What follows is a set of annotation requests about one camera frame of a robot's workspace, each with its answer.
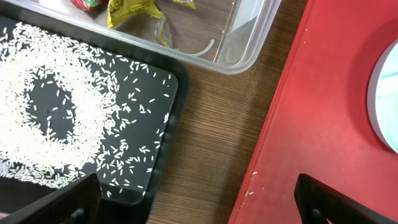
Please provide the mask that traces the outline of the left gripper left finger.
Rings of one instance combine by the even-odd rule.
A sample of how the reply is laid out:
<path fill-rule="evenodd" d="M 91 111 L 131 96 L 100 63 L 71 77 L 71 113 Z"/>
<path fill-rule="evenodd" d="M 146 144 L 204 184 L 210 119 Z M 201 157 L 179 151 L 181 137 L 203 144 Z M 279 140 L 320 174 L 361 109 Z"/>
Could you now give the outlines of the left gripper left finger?
<path fill-rule="evenodd" d="M 1 219 L 3 224 L 95 223 L 101 201 L 101 187 L 90 173 L 40 200 Z"/>

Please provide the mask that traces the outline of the light blue plate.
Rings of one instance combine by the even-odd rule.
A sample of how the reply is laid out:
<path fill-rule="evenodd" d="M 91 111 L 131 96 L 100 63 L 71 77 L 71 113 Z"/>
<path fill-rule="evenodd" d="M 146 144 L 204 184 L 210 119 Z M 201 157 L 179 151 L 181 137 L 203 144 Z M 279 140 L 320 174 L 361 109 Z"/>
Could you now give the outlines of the light blue plate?
<path fill-rule="evenodd" d="M 397 152 L 397 41 L 379 57 L 367 90 L 369 121 L 377 137 Z"/>

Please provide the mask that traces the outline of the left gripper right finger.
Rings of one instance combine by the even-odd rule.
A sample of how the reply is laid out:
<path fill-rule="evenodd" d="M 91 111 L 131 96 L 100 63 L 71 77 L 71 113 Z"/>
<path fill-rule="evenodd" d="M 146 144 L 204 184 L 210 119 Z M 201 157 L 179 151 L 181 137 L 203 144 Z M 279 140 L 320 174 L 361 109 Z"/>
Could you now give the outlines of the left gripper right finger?
<path fill-rule="evenodd" d="M 298 175 L 294 198 L 303 224 L 397 224 L 307 174 Z"/>

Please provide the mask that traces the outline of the yellow snack wrapper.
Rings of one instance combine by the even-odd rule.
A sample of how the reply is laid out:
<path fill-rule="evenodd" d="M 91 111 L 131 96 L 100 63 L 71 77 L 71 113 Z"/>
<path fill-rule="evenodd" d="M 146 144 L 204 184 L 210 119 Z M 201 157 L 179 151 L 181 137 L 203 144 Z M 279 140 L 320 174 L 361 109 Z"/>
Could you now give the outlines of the yellow snack wrapper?
<path fill-rule="evenodd" d="M 110 0 L 107 13 L 107 28 L 113 28 L 126 19 L 141 14 L 158 19 L 154 30 L 154 39 L 165 47 L 178 50 L 173 41 L 172 26 L 155 0 Z"/>

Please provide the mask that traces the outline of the white rice pile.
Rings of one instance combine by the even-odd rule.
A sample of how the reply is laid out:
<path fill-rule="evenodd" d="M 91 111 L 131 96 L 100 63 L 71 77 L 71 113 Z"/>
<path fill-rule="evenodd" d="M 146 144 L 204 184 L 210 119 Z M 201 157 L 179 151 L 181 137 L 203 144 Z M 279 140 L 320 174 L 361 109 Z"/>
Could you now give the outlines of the white rice pile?
<path fill-rule="evenodd" d="M 103 196 L 147 192 L 174 74 L 22 22 L 1 21 L 1 176 L 59 189 L 95 173 Z"/>

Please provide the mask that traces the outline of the red snack wrapper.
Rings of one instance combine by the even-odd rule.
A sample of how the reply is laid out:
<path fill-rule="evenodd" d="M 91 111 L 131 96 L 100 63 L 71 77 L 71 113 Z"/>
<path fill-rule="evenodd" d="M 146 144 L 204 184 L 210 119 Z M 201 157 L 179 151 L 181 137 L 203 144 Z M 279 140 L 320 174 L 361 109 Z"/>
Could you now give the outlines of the red snack wrapper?
<path fill-rule="evenodd" d="M 106 0 L 70 0 L 74 6 L 85 11 L 93 11 Z"/>

